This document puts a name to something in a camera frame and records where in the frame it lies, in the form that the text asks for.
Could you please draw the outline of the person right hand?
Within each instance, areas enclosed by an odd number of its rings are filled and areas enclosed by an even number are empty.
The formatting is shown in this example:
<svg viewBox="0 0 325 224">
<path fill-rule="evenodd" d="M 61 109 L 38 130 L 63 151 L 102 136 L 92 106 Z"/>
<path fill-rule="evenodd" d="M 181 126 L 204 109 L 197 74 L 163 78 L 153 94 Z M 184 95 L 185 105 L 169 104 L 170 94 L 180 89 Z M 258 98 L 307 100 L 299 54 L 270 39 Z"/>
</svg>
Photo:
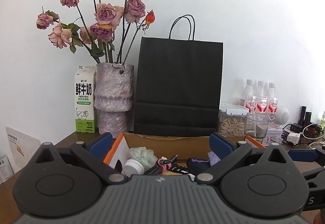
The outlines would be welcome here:
<svg viewBox="0 0 325 224">
<path fill-rule="evenodd" d="M 319 212 L 315 218 L 313 219 L 313 224 L 324 224 L 324 220 L 323 220 L 323 217 L 322 217 L 322 214 L 321 212 Z"/>
</svg>

